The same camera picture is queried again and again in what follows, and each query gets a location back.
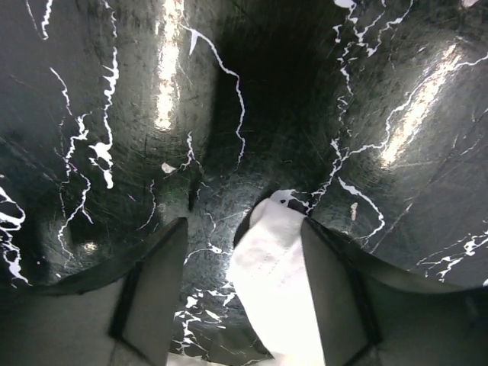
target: black marble surface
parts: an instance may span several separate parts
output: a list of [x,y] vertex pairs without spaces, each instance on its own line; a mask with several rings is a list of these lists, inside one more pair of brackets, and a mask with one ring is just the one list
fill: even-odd
[[266,350],[226,269],[269,191],[401,268],[488,284],[487,0],[7,0],[0,18],[3,285],[188,217],[172,351],[251,364]]

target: marble countertop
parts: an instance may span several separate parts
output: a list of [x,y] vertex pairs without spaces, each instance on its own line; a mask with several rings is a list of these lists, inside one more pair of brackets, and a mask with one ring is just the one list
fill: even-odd
[[488,284],[488,2],[0,5],[0,282],[55,284],[188,217],[172,351],[267,357],[226,269],[267,192]]

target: crumpled white cloth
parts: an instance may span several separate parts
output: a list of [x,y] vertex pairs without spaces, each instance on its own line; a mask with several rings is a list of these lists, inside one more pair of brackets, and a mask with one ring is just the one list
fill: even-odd
[[[264,200],[253,210],[249,230],[230,261],[227,278],[252,328],[274,357],[256,366],[325,366],[303,259],[300,228],[304,217]],[[167,365],[217,366],[185,357],[170,358]]]

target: glossy black surface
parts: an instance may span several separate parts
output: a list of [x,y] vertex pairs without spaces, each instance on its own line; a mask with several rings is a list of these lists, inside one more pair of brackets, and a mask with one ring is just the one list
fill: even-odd
[[2,2],[2,283],[55,284],[188,217],[174,352],[263,358],[226,268],[278,190],[392,264],[483,284],[487,7]]

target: black tabletop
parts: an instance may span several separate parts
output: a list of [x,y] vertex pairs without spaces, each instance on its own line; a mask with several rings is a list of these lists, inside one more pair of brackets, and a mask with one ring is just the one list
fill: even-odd
[[257,200],[466,287],[488,278],[488,2],[8,0],[4,285],[50,285],[175,217],[172,351],[265,357],[226,269]]

